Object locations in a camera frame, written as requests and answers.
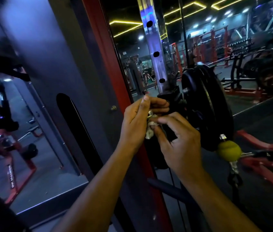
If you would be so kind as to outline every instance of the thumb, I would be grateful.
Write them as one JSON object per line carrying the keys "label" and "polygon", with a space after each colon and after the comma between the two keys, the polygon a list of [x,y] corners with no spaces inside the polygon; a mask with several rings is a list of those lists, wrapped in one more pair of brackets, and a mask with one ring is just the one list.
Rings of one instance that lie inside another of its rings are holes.
{"label": "thumb", "polygon": [[149,108],[150,108],[150,97],[145,95],[141,103],[139,104],[139,109],[136,114],[136,117],[137,118],[144,117],[147,119]]}
{"label": "thumb", "polygon": [[163,130],[159,126],[155,126],[154,133],[158,139],[158,142],[160,144],[161,151],[167,150],[171,148],[171,144],[169,140],[166,138]]}

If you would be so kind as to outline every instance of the gym floor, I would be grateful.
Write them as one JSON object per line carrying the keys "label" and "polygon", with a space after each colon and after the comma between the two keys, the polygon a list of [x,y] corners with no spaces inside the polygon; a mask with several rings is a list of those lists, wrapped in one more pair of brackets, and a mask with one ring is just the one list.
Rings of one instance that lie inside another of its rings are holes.
{"label": "gym floor", "polygon": [[[216,73],[223,72],[222,74],[219,74],[219,78],[222,79],[224,77],[223,75],[227,75],[226,77],[228,77],[231,67],[219,67],[215,70]],[[251,82],[243,83],[243,85],[243,87],[246,88],[255,87],[255,84]],[[7,96],[11,103],[12,115],[15,117],[15,120],[20,122],[20,129],[15,132],[15,135],[20,137],[31,127],[27,121],[32,118],[32,115],[26,108],[24,101],[13,83],[10,82],[9,84],[6,84],[6,86]],[[154,88],[148,90],[148,92],[151,96],[157,96],[158,94],[158,90],[155,90]],[[254,105],[254,98],[251,97],[227,96],[227,99],[230,103],[233,114]],[[273,143],[273,115],[264,117],[264,119],[257,123],[246,127],[245,130],[262,141]],[[251,150],[251,147],[245,141],[237,138],[236,142],[240,144],[243,151],[248,152]],[[85,176],[72,175],[60,169],[60,163],[45,137],[35,138],[33,136],[28,136],[21,142],[24,146],[29,143],[36,144],[39,149],[38,156],[33,159],[33,162],[37,166],[37,172],[11,205],[11,208],[16,213],[87,181]],[[228,164],[219,159],[212,152],[203,150],[202,154],[204,168],[210,173],[219,188],[229,198],[231,198],[231,187],[227,183],[227,175],[229,171]],[[17,179],[21,181],[28,173],[28,170],[17,153],[13,153],[13,156],[15,158]],[[239,168],[244,181],[244,185],[240,188],[240,197],[242,202],[247,206],[248,216],[260,227],[262,231],[273,231],[273,185],[254,172],[243,168],[241,165],[239,165]],[[157,176],[158,179],[170,184],[172,183],[169,170],[157,170]],[[177,177],[174,174],[173,177],[175,185],[180,187]],[[5,199],[8,194],[9,185],[6,177],[6,169],[4,168],[4,160],[0,157],[0,197]],[[185,227],[187,231],[190,231],[185,205],[180,203],[185,221],[184,227],[177,201],[167,195],[164,195],[164,198],[174,232],[184,232]],[[58,220],[55,220],[45,224],[40,228],[37,228],[35,232],[48,232],[55,223],[57,223],[57,221]],[[115,229],[111,226],[110,231],[113,232]]]}

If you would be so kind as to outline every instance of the cable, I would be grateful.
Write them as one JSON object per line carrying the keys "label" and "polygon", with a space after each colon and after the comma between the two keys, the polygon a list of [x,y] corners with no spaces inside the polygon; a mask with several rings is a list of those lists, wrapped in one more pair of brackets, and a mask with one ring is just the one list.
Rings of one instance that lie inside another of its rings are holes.
{"label": "cable", "polygon": [[[174,179],[173,179],[173,175],[172,175],[172,172],[171,172],[171,169],[170,169],[170,168],[169,168],[169,171],[170,171],[170,175],[171,175],[171,179],[172,179],[172,184],[173,184],[173,186],[175,186]],[[179,200],[177,200],[177,204],[178,204],[178,207],[179,207],[179,212],[180,212],[180,216],[181,216],[181,218],[182,218],[182,222],[183,222],[183,224],[184,224],[185,232],[187,232],[186,224],[185,224],[185,221],[184,221],[184,216],[182,215],[182,209],[180,208],[180,205],[179,205]]]}

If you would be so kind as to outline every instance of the yellow ball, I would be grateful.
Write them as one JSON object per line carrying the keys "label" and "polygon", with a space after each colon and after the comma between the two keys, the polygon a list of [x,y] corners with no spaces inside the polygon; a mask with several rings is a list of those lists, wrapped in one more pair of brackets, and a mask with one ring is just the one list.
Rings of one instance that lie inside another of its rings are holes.
{"label": "yellow ball", "polygon": [[222,159],[228,162],[238,160],[242,154],[239,145],[232,141],[220,143],[216,152]]}

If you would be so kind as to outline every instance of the spotlight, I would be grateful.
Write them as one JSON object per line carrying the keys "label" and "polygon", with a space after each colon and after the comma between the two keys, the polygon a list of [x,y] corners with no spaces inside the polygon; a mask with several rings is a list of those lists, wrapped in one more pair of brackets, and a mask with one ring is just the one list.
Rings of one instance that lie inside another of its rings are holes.
{"label": "spotlight", "polygon": [[228,10],[227,12],[225,12],[225,15],[228,15],[228,14],[230,14],[230,13],[231,13],[231,11]]}

